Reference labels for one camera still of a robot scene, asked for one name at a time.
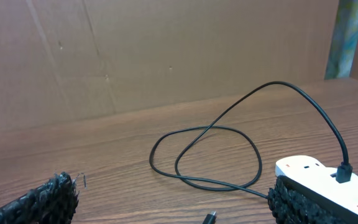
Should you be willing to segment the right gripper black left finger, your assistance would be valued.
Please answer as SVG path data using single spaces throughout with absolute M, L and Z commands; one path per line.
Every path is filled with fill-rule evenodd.
M 70 224 L 78 206 L 76 179 L 62 172 L 0 207 L 0 224 Z

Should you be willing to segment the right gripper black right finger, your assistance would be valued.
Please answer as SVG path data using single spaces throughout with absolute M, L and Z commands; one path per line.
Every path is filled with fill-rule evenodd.
M 277 177 L 267 200 L 277 223 L 358 224 L 356 212 L 284 175 Z

